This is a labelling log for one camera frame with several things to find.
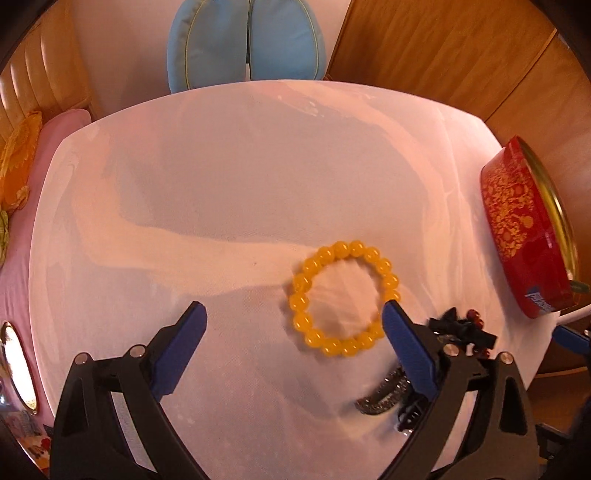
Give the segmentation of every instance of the oval mirror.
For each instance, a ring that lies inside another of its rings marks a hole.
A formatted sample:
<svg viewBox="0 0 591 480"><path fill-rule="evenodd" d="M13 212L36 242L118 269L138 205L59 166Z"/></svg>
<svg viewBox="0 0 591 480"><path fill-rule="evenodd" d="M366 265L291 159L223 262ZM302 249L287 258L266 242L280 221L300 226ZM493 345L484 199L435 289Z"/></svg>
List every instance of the oval mirror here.
<svg viewBox="0 0 591 480"><path fill-rule="evenodd" d="M8 375L14 386L22 405L29 413L37 413L37 395L33 386L31 369L27 363L25 352L22 349L21 340L14 327L5 322L0 330L0 342L2 342L2 354Z"/></svg>

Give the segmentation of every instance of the white table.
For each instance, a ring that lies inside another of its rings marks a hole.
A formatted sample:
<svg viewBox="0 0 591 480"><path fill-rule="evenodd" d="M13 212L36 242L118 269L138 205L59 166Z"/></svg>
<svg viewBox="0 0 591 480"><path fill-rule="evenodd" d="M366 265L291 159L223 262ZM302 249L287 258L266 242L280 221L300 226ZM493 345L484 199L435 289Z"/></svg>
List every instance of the white table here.
<svg viewBox="0 0 591 480"><path fill-rule="evenodd" d="M377 478L405 437L392 414L352 405L394 352L387 340L352 359L305 348L286 285L317 247L359 238L393 261L411 318L476 308L529 384L556 315L526 319L503 276L479 193L499 149L464 112L330 82L193 90L83 128L54 157L31 250L50 405L75 354L122 355L199 300L208 330L162 405L211 478ZM355 263L331 266L310 298L342 335L376 309ZM468 399L441 465L469 409Z"/></svg>

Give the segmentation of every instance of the yellow bead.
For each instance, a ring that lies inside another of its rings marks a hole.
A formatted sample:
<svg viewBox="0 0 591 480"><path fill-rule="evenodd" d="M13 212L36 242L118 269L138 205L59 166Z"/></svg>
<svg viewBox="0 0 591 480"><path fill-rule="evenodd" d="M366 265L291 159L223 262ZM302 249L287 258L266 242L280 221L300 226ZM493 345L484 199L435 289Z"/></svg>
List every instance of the yellow bead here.
<svg viewBox="0 0 591 480"><path fill-rule="evenodd" d="M305 293L312 288L312 279L303 273L298 273L293 281L294 291Z"/></svg>
<svg viewBox="0 0 591 480"><path fill-rule="evenodd" d="M303 312L309 303L308 297L303 293L294 293L290 296L290 308L294 312Z"/></svg>
<svg viewBox="0 0 591 480"><path fill-rule="evenodd" d="M381 320L375 320L369 326L368 333L374 338L375 340L384 338L386 333L384 332L384 327L382 326Z"/></svg>
<svg viewBox="0 0 591 480"><path fill-rule="evenodd" d="M294 328L298 332L308 332L312 328L312 315L307 312L297 312L294 315Z"/></svg>
<svg viewBox="0 0 591 480"><path fill-rule="evenodd" d="M384 290L393 290L398 287L399 283L400 282L398 281L398 277L396 275L393 273L388 273L384 275L382 279L382 288Z"/></svg>
<svg viewBox="0 0 591 480"><path fill-rule="evenodd" d="M304 263L302 263L302 266L301 266L302 272L305 275L307 275L308 278L312 278L314 275L316 275L320 271L321 268L322 267L320 266L320 264L313 257L306 258L304 260Z"/></svg>
<svg viewBox="0 0 591 480"><path fill-rule="evenodd" d="M386 290L384 295L382 296L382 300L384 303L390 300L400 301L400 293L398 290Z"/></svg>
<svg viewBox="0 0 591 480"><path fill-rule="evenodd" d="M318 348L324 343L324 333L316 328L312 328L306 332L304 341L307 346Z"/></svg>
<svg viewBox="0 0 591 480"><path fill-rule="evenodd" d="M380 258L375 263L375 271L378 272L382 277L388 275L390 273L391 268L392 262L387 258Z"/></svg>
<svg viewBox="0 0 591 480"><path fill-rule="evenodd" d="M340 260L349 256L350 251L347 242L338 241L333 245L332 248L335 251L335 257Z"/></svg>
<svg viewBox="0 0 591 480"><path fill-rule="evenodd" d="M359 342L354 338L348 338L341 343L343 345L343 356L355 356L359 351Z"/></svg>
<svg viewBox="0 0 591 480"><path fill-rule="evenodd" d="M351 257L361 257L365 251L365 245L361 240L353 240L349 245Z"/></svg>
<svg viewBox="0 0 591 480"><path fill-rule="evenodd" d="M320 247L316 252L316 258L320 265L328 265L335 261L335 251L332 247Z"/></svg>
<svg viewBox="0 0 591 480"><path fill-rule="evenodd" d="M360 333L356 339L359 342L359 348L363 350L369 350L374 346L375 343L374 337L372 337L368 332Z"/></svg>
<svg viewBox="0 0 591 480"><path fill-rule="evenodd" d="M363 252L363 258L368 263L376 263L379 260L379 250L375 247L367 247Z"/></svg>
<svg viewBox="0 0 591 480"><path fill-rule="evenodd" d="M343 351L343 346L338 338L327 338L322 343L322 353L326 356L335 356Z"/></svg>

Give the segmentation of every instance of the pink cushion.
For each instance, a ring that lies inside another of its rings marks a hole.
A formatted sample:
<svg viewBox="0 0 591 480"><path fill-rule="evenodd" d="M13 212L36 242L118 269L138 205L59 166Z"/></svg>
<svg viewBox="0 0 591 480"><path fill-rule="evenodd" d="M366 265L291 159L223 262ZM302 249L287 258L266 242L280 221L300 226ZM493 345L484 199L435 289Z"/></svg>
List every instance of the pink cushion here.
<svg viewBox="0 0 591 480"><path fill-rule="evenodd" d="M0 270L0 322L3 323L5 320L11 322L21 338L37 391L38 418L49 426L53 425L53 415L43 391L31 339L29 318L31 237L39 196L53 154L62 140L90 122L88 111L77 109L61 113L43 126L28 181L31 193L25 208L17 210L10 219L8 226L10 243L8 244L6 263Z"/></svg>

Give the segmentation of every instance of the light blue seat cushion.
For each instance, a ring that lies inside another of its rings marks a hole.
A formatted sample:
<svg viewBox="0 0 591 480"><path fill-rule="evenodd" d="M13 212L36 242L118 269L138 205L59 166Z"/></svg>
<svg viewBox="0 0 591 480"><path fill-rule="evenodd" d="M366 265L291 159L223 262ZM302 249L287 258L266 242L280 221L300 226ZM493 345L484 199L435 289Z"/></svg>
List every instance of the light blue seat cushion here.
<svg viewBox="0 0 591 480"><path fill-rule="evenodd" d="M324 76L324 40L303 0L251 0L248 28L252 80Z"/></svg>
<svg viewBox="0 0 591 480"><path fill-rule="evenodd" d="M168 36L170 91L244 81L247 31L247 0L185 0Z"/></svg>

